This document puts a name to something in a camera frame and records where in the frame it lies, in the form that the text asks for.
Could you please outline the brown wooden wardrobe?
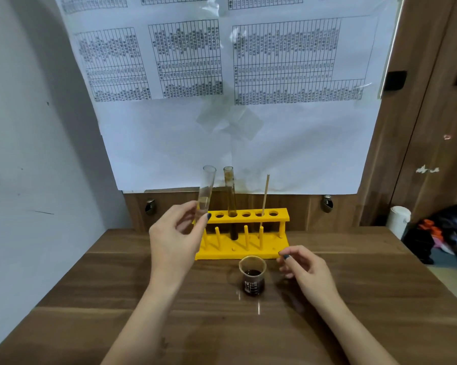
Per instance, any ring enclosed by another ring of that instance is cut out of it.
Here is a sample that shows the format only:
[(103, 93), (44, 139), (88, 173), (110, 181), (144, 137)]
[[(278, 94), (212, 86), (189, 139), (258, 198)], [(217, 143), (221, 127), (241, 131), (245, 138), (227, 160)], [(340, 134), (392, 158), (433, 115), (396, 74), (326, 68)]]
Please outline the brown wooden wardrobe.
[(373, 225), (392, 206), (412, 221), (457, 204), (457, 0), (403, 0), (389, 71), (359, 190)]

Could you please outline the person's left forearm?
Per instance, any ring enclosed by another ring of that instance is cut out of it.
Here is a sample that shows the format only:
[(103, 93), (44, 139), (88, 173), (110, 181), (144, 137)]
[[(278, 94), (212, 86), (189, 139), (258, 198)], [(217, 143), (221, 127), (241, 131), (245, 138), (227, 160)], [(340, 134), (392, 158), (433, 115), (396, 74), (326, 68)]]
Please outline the person's left forearm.
[(149, 283), (100, 365), (153, 364), (167, 316), (183, 281)]

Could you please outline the person's right hand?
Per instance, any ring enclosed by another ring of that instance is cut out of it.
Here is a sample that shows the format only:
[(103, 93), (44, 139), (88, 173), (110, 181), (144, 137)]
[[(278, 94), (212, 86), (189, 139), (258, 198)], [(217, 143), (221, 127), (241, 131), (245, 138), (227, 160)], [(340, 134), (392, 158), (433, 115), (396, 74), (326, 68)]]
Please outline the person's right hand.
[(279, 251), (277, 262), (285, 278), (294, 278), (315, 307), (333, 307), (341, 303), (335, 281), (325, 260), (305, 246), (289, 246)]

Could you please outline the glass beaker with dark liquid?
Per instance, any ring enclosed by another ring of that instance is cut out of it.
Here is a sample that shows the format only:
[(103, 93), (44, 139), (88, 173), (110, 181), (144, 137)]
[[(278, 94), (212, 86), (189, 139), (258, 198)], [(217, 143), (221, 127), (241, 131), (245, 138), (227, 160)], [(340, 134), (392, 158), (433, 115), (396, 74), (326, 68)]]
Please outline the glass beaker with dark liquid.
[(261, 257), (248, 255), (239, 261), (239, 270), (242, 274), (242, 292), (257, 296), (263, 293), (265, 288), (265, 272), (267, 263)]

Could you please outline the thin wooden stick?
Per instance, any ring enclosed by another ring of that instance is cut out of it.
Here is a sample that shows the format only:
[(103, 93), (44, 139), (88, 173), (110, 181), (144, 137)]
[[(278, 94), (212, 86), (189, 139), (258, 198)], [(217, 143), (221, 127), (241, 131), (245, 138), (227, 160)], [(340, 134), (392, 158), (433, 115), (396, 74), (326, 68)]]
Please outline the thin wooden stick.
[[(265, 213), (265, 206), (266, 206), (266, 200), (267, 200), (267, 194), (268, 194), (268, 188), (269, 188), (269, 181), (270, 181), (270, 175), (267, 174), (266, 183), (265, 183), (265, 189), (264, 189), (264, 195), (263, 195), (261, 217), (264, 217), (264, 213)], [(260, 227), (259, 227), (259, 240), (262, 241), (262, 238), (263, 238), (263, 221), (260, 222)]]

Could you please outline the brown wooden back panel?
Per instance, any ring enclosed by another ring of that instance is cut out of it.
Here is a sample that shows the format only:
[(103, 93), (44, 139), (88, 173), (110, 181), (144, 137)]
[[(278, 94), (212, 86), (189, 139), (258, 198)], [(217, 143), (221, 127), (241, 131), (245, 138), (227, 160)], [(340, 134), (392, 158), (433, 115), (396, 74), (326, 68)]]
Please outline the brown wooden back panel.
[[(167, 209), (176, 204), (182, 204), (198, 199), (198, 191), (180, 192), (147, 192), (127, 193), (123, 196), (134, 230), (140, 233), (148, 232)], [(148, 216), (145, 205), (148, 199), (156, 200), (156, 214)], [(287, 208), (290, 222), (286, 224), (287, 231), (304, 232), (339, 232), (350, 227), (369, 226), (369, 219), (364, 211), (359, 195), (332, 196), (334, 209), (324, 213), (321, 209), (322, 196), (317, 195), (268, 195), (266, 207)]]

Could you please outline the person's left hand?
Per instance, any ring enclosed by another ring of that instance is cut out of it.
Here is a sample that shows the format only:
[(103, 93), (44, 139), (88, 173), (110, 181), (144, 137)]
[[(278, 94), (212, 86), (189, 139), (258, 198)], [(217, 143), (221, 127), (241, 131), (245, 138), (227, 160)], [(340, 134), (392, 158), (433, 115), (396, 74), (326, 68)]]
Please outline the person's left hand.
[(150, 282), (185, 279), (201, 245), (186, 245), (184, 216), (195, 213), (196, 201), (174, 205), (149, 229), (152, 270)]

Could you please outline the pile of clothes and bags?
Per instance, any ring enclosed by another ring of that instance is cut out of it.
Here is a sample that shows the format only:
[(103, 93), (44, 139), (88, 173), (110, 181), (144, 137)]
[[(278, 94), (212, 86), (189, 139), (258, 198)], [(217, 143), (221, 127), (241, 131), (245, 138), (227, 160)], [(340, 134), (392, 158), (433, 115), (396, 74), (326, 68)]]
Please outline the pile of clothes and bags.
[(402, 242), (425, 265), (457, 268), (457, 204), (410, 225)]

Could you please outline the person's right forearm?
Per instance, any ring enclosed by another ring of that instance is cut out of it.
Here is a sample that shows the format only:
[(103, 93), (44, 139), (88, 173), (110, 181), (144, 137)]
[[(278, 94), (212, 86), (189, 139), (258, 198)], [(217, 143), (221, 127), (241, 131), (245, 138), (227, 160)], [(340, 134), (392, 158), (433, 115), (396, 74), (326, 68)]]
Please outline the person's right forearm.
[(351, 365), (399, 365), (339, 296), (313, 300)]

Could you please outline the clear tape piece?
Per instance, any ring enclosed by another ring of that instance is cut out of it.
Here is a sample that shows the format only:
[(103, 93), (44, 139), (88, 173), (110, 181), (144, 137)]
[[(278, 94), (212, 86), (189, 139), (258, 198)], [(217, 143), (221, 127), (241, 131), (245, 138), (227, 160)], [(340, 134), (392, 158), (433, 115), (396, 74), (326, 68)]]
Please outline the clear tape piece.
[(206, 133), (211, 134), (218, 124), (229, 114), (230, 107), (231, 104), (228, 96), (204, 97), (196, 122)]
[(221, 132), (238, 140), (254, 140), (264, 121), (247, 106), (233, 106), (225, 117), (227, 125)]

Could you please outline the test tube with dark liquid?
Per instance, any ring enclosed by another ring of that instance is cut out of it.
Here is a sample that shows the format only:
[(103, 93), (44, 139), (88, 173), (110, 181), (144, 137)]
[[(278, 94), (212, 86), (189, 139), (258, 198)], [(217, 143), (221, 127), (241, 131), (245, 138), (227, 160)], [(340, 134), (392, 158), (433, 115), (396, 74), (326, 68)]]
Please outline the test tube with dark liquid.
[[(235, 195), (235, 179), (232, 166), (224, 167), (225, 188), (227, 194), (227, 214), (230, 218), (237, 216), (236, 195)], [(230, 224), (230, 238), (233, 241), (238, 240), (237, 224)]]

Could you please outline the clear glass test tube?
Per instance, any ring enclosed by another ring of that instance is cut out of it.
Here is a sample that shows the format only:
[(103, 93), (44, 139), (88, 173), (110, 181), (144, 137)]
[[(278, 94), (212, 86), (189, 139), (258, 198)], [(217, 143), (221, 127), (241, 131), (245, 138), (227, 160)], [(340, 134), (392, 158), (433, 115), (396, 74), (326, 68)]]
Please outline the clear glass test tube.
[(199, 187), (197, 209), (195, 213), (195, 223), (198, 222), (201, 216), (206, 214), (209, 209), (211, 194), (213, 190), (214, 180), (216, 175), (216, 168), (212, 165), (205, 165), (203, 167), (203, 174), (201, 177), (201, 184)]

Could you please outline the yellow plastic test tube rack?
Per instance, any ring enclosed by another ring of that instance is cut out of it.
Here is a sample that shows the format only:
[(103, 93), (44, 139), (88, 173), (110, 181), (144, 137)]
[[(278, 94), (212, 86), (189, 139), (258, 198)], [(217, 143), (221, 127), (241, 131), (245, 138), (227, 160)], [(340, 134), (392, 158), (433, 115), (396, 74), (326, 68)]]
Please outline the yellow plastic test tube rack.
[[(204, 232), (196, 260), (242, 259), (257, 256), (263, 259), (279, 257), (279, 251), (289, 246), (286, 223), (290, 216), (286, 208), (246, 209), (229, 216), (227, 211), (210, 211), (208, 225), (215, 224), (214, 233)], [(240, 225), (236, 240), (230, 233), (221, 233), (219, 224)]]

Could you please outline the white printed paper sheet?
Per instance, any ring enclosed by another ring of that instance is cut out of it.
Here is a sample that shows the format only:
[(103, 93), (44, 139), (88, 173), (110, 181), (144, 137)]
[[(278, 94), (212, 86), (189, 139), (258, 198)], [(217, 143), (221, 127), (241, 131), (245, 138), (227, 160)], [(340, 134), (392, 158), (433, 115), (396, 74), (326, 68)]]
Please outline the white printed paper sheet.
[[(358, 192), (400, 0), (55, 0), (122, 191)], [(203, 98), (264, 121), (209, 134)]]

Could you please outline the white plastic bin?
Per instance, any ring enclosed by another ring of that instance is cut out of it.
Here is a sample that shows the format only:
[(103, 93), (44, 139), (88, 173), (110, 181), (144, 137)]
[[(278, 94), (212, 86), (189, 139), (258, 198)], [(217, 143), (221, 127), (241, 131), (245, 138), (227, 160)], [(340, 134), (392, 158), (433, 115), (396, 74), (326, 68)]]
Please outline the white plastic bin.
[(393, 206), (390, 208), (386, 227), (393, 233), (397, 239), (401, 240), (407, 230), (408, 223), (411, 220), (411, 211), (402, 206)]

